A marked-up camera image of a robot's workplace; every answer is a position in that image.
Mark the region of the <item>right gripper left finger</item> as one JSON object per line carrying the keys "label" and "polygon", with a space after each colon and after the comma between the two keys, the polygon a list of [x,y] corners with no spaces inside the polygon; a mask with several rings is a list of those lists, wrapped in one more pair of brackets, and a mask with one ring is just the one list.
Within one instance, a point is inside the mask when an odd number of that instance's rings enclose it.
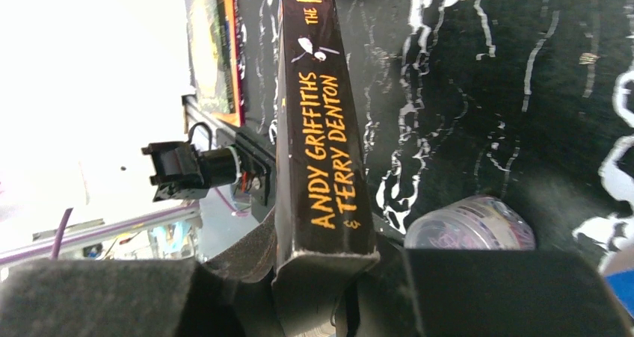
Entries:
{"label": "right gripper left finger", "polygon": [[243,336],[232,295],[274,260],[274,217],[207,262],[49,260],[1,284],[3,336]]}

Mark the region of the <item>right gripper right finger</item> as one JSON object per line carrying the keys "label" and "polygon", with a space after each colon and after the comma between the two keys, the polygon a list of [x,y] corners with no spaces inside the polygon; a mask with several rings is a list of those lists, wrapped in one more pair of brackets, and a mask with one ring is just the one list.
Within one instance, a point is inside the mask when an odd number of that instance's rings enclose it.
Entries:
{"label": "right gripper right finger", "polygon": [[584,258],[565,251],[406,249],[346,291],[338,336],[631,336],[633,321]]}

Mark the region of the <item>169-storey treehouse book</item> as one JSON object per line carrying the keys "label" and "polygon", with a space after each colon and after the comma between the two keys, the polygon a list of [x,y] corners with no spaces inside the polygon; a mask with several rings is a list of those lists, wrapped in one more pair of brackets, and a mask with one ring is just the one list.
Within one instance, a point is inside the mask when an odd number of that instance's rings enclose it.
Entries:
{"label": "169-storey treehouse book", "polygon": [[280,0],[277,316],[288,336],[328,322],[380,258],[335,0]]}

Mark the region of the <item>blue 91-storey treehouse book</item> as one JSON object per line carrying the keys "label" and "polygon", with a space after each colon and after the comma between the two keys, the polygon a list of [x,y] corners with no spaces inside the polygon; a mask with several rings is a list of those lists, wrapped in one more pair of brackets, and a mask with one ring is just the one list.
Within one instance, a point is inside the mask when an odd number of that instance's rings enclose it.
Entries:
{"label": "blue 91-storey treehouse book", "polygon": [[607,257],[601,271],[616,298],[633,318],[633,245]]}

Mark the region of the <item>green gold book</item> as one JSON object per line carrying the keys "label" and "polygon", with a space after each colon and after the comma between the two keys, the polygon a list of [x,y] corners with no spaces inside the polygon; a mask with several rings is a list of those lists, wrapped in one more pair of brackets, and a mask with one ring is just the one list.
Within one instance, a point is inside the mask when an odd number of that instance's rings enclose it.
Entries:
{"label": "green gold book", "polygon": [[195,102],[204,113],[244,124],[236,0],[185,0]]}

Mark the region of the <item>aluminium frame rail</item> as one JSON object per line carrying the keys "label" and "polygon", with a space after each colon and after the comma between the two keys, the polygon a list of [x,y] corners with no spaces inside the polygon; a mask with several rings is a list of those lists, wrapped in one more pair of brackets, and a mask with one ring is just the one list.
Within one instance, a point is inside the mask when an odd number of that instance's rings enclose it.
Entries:
{"label": "aluminium frame rail", "polygon": [[57,243],[55,238],[51,237],[2,252],[1,267],[8,268],[26,261],[48,259],[54,247],[59,247],[59,252],[65,253],[115,238],[124,233],[153,229],[157,226],[187,220],[199,215],[200,204],[189,202],[130,220],[95,226],[76,232],[65,232],[60,243]]}

